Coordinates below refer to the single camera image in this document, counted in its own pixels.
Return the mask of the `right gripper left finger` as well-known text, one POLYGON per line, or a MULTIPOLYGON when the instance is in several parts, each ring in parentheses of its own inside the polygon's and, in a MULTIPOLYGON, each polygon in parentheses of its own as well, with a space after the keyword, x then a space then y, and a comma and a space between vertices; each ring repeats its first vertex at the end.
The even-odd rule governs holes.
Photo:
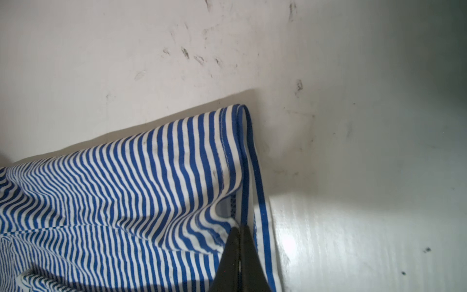
POLYGON ((240 230, 232 228, 209 292, 240 291, 240 230))

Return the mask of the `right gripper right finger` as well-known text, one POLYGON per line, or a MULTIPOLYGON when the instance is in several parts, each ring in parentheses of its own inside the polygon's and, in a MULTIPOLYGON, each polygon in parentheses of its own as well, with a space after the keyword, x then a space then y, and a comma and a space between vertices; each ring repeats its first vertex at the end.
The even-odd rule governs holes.
POLYGON ((248 226, 240 227, 241 292, 272 292, 248 226))

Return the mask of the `blue striped tank top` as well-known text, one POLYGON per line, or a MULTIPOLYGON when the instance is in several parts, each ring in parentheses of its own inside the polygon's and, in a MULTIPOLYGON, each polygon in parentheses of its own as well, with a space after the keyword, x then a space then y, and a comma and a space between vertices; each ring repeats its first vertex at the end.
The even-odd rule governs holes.
POLYGON ((282 290, 245 105, 1 169, 4 292, 205 292, 233 228, 282 290))

